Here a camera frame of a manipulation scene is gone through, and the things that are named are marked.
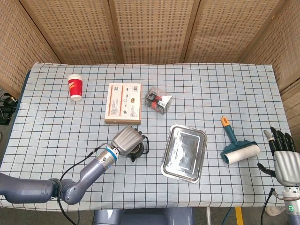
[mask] red paper cup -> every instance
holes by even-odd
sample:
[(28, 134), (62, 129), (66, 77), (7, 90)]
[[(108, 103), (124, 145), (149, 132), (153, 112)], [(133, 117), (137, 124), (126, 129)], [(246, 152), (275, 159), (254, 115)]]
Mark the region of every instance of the red paper cup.
[(79, 101), (83, 95), (83, 79), (78, 74), (71, 74), (67, 77), (69, 83), (71, 100)]

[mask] cable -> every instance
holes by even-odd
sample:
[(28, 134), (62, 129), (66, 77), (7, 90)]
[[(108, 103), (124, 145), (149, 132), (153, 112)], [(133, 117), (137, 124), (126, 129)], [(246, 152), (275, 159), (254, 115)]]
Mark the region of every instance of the cable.
[(228, 210), (228, 212), (226, 213), (226, 216), (223, 219), (222, 225), (225, 225), (225, 222), (229, 216), (229, 214), (231, 213), (231, 210), (233, 209), (233, 207), (230, 207), (230, 209)]
[(11, 95), (8, 94), (8, 93), (4, 93), (3, 95), (1, 95), (1, 97), (0, 97), (0, 102), (4, 102), (4, 101), (5, 101), (6, 99), (8, 99), (8, 98), (10, 98), (12, 101), (17, 102), (17, 99), (16, 99), (15, 97), (11, 96)]
[[(62, 176), (61, 176), (61, 178), (60, 178), (60, 181), (63, 179), (63, 177), (67, 174), (67, 172), (69, 172), (71, 169), (73, 169), (75, 166), (77, 166), (78, 164), (80, 164), (80, 163), (82, 163), (82, 162), (84, 162), (85, 160), (87, 160), (89, 157), (91, 157), (91, 155), (92, 154), (94, 154), (95, 152), (97, 152), (100, 148), (102, 148), (102, 146), (103, 145), (109, 145), (110, 147), (111, 147), (111, 145), (110, 145), (110, 143), (103, 143), (103, 144), (101, 144), (99, 147), (96, 147), (93, 151), (91, 151), (88, 155), (87, 155), (87, 157), (86, 158), (84, 158), (83, 160), (81, 160), (80, 162), (78, 162), (78, 163), (76, 163), (76, 164), (74, 164), (73, 166), (71, 166), (70, 168), (68, 168), (63, 174), (62, 174)], [(62, 207), (62, 205), (61, 205), (61, 202), (60, 202), (60, 192), (61, 192), (61, 189), (60, 189), (60, 187), (58, 187), (57, 188), (57, 201), (58, 201), (58, 205), (60, 206), (60, 210), (61, 210), (61, 212), (62, 212), (62, 214), (65, 216), (65, 218), (68, 220), (68, 221), (70, 221), (73, 225), (78, 225), (79, 224), (79, 222), (80, 222), (80, 214), (79, 214), (79, 211), (78, 211), (78, 222), (77, 222), (77, 224), (65, 213), (65, 211), (64, 211), (64, 209), (63, 209), (63, 207)]]
[(80, 222), (80, 211), (78, 211), (78, 220), (77, 220), (77, 225), (79, 225)]
[(146, 138), (146, 141), (147, 141), (147, 151), (146, 152), (143, 152), (142, 155), (146, 155), (149, 153), (149, 139), (148, 137), (144, 136)]
[(279, 199), (279, 200), (289, 201), (289, 202), (291, 202), (291, 201), (297, 201), (297, 200), (300, 199), (300, 196), (299, 196), (299, 197), (296, 197), (296, 198), (289, 198), (289, 197), (283, 197), (283, 198), (280, 198), (279, 195), (277, 194), (277, 192), (276, 192), (275, 190), (273, 191), (273, 195), (274, 195), (277, 199)]
[(1, 114), (2, 114), (2, 118), (4, 119), (4, 120), (9, 120), (9, 119), (11, 119), (13, 116), (11, 116), (11, 117), (8, 117), (8, 118), (4, 118), (4, 114), (3, 114), (3, 111), (2, 111), (2, 109), (0, 108), (0, 111), (1, 111)]
[(262, 215), (261, 215), (261, 225), (263, 225), (263, 215), (264, 215), (264, 212), (266, 210), (266, 207), (267, 207), (267, 204), (268, 204), (268, 201), (269, 199), (271, 198), (273, 192), (275, 191), (274, 188), (271, 188), (270, 192), (269, 192), (269, 196), (267, 198), (267, 200), (265, 201), (264, 205), (263, 205), (263, 209), (262, 209)]

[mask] black object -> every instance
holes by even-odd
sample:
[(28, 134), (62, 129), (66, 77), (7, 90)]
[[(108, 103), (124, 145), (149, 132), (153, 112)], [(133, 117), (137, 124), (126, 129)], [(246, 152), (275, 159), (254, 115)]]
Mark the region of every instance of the black object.
[(274, 140), (275, 140), (275, 143), (277, 145), (276, 150), (277, 151), (283, 151), (282, 141), (281, 141), (281, 138), (279, 137), (279, 135), (277, 133), (277, 130), (274, 127), (271, 127), (271, 131), (273, 133)]
[(131, 158), (131, 161), (134, 162), (137, 158), (141, 157), (141, 155), (146, 155), (149, 153), (149, 140), (148, 137), (144, 136), (147, 140), (147, 151), (144, 152), (144, 144), (141, 142), (137, 145), (128, 155), (128, 158)]
[(158, 96), (153, 93), (151, 93), (147, 96), (147, 99), (149, 99), (151, 102), (158, 102), (157, 98), (158, 98)]
[(18, 100), (9, 93), (5, 93), (0, 97), (0, 102), (3, 102), (3, 106), (0, 107), (0, 124), (8, 125), (13, 113), (16, 111)]
[(296, 152), (295, 143), (292, 137), (288, 133), (285, 133), (285, 137), (287, 139), (288, 144), (290, 145), (290, 151)]
[(278, 133), (278, 136), (280, 137), (280, 140), (282, 141), (284, 151), (289, 151), (290, 147), (288, 145), (285, 135), (280, 130), (278, 130), (277, 133)]
[(265, 167), (264, 167), (262, 164), (260, 164), (260, 163), (258, 163), (257, 166), (258, 166), (258, 168), (259, 168), (262, 172), (264, 172), (265, 174), (270, 175), (270, 176), (272, 176), (272, 177), (276, 177), (276, 174), (275, 174), (275, 171), (274, 171), (274, 170), (267, 169), (267, 168), (265, 168)]
[(263, 225), (263, 215), (264, 215), (264, 212), (266, 210), (266, 207), (267, 207), (267, 204), (268, 204), (268, 201), (269, 199), (271, 198), (272, 194), (273, 194), (273, 191), (275, 191), (274, 188), (271, 188), (270, 192), (269, 192), (269, 196), (266, 200), (266, 202), (264, 203), (264, 206), (263, 206), (263, 209), (262, 209), (262, 215), (261, 215), (261, 225)]
[(276, 151), (276, 146), (274, 140), (269, 140), (269, 146), (272, 152), (272, 156), (274, 156), (274, 152)]

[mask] table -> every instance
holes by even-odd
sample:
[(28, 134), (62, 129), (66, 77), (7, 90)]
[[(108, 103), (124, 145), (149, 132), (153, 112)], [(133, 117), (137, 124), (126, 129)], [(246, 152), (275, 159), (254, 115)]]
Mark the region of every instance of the table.
[[(83, 98), (69, 98), (67, 76), (83, 76)], [(30, 179), (59, 178), (101, 143), (110, 141), (123, 125), (104, 123), (109, 83), (141, 83), (143, 95), (151, 86), (173, 94), (165, 115), (142, 106), (137, 126), (150, 140), (150, 152), (134, 163), (120, 159), (68, 210), (144, 207), (262, 206), (271, 187), (283, 187), (259, 171), (257, 163), (274, 168), (263, 130), (270, 126), (289, 132), (271, 65), (170, 64), (84, 65), (36, 63), (25, 81), (17, 117), (0, 171)], [(230, 143), (220, 118), (226, 116), (238, 140), (255, 140), (261, 153), (232, 165), (220, 157)], [(182, 124), (203, 130), (207, 149), (200, 183), (166, 178), (160, 164), (170, 126)], [(65, 178), (79, 179), (79, 165)], [(55, 199), (41, 204), (0, 206), (57, 211)], [(274, 197), (269, 205), (282, 203)]]

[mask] lint roller handle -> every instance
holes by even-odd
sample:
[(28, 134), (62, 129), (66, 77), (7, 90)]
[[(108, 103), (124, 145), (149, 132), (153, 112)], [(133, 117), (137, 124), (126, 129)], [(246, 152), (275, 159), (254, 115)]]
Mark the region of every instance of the lint roller handle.
[(238, 140), (235, 137), (232, 127), (230, 126), (229, 120), (226, 117), (221, 118), (222, 125), (224, 130), (226, 131), (227, 135), (229, 136), (230, 141), (235, 145), (238, 146)]

